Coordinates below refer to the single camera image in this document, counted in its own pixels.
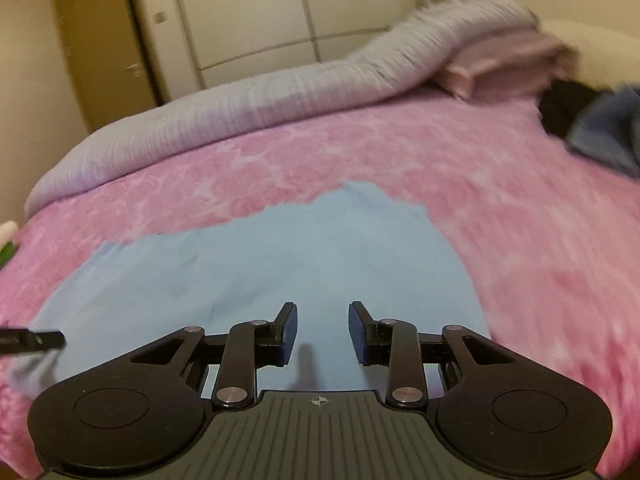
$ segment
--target bed sheet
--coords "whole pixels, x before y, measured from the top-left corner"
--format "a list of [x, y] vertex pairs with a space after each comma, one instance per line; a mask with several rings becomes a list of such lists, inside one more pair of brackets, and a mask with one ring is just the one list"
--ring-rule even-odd
[[[174, 156], [38, 213], [0, 272], [0, 324], [23, 326], [105, 240], [127, 242], [308, 203], [348, 180], [428, 208], [470, 273], [492, 337], [596, 391], [614, 433], [598, 471], [640, 451], [640, 187], [569, 155], [535, 103], [420, 90]], [[4, 383], [0, 460], [40, 472], [30, 400]]]

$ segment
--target blue cloth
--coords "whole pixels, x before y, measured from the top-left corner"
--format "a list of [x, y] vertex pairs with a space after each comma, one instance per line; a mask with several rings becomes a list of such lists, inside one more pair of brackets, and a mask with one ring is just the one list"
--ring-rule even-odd
[[[299, 324], [290, 364], [261, 369], [259, 389], [383, 390], [386, 368], [361, 367], [351, 345], [347, 311], [355, 300], [375, 319], [407, 320], [421, 332], [462, 324], [488, 334], [465, 267], [425, 209], [373, 184], [347, 183], [309, 205], [105, 243], [31, 324], [62, 330], [66, 348], [17, 358], [11, 380], [36, 396], [184, 326], [226, 333], [235, 323], [271, 320], [293, 301]], [[437, 393], [437, 376], [429, 380]]]
[[622, 85], [593, 102], [572, 126], [566, 145], [571, 152], [640, 178], [640, 87]]

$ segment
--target folded pink cloth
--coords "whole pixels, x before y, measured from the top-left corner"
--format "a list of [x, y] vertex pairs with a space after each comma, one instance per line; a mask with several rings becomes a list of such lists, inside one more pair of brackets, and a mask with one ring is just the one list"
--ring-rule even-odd
[[490, 34], [459, 51], [434, 80], [462, 100], [536, 95], [572, 78], [578, 53], [551, 34], [520, 28]]

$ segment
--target black mechanical arm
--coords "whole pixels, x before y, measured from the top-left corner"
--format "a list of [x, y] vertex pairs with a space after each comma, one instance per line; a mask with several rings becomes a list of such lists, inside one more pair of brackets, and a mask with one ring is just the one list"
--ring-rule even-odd
[[[186, 327], [46, 390], [28, 418], [44, 478], [596, 478], [612, 428], [600, 398], [462, 326], [422, 334], [354, 302], [358, 361], [388, 367], [383, 399], [258, 394], [256, 370], [288, 363], [297, 324], [286, 303], [224, 335]], [[424, 363], [443, 398], [428, 399]]]

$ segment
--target wooden door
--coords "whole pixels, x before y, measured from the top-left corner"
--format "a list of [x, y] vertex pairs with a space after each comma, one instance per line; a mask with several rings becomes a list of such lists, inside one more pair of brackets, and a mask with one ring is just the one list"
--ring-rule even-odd
[[158, 105], [129, 0], [54, 0], [66, 63], [87, 128]]

